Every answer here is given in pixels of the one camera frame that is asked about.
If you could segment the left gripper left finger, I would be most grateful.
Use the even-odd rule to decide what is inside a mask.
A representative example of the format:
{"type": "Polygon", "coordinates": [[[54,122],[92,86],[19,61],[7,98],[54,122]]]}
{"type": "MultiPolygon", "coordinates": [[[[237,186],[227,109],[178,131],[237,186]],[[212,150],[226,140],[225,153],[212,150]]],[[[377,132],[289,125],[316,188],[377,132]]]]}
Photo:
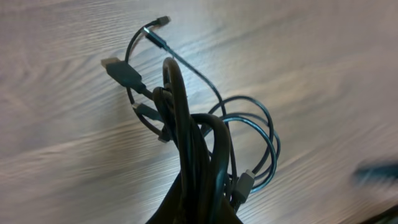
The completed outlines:
{"type": "Polygon", "coordinates": [[[184,224],[187,222],[186,195],[183,190],[182,177],[178,174],[169,188],[162,203],[146,224],[184,224]]]}

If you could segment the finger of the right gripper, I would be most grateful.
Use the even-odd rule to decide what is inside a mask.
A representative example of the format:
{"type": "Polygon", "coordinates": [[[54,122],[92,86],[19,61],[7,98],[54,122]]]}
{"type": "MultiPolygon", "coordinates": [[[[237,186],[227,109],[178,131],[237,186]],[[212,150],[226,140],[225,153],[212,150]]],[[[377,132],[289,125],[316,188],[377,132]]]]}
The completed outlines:
{"type": "Polygon", "coordinates": [[[397,184],[397,162],[359,166],[353,172],[353,179],[359,184],[397,184]]]}

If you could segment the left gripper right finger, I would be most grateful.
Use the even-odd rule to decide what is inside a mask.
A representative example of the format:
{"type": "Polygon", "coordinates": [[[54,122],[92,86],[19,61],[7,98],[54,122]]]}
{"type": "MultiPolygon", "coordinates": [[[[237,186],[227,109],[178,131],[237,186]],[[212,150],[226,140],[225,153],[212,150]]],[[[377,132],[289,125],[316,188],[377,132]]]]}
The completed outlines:
{"type": "Polygon", "coordinates": [[[225,198],[221,201],[217,214],[217,224],[243,224],[225,198]]]}

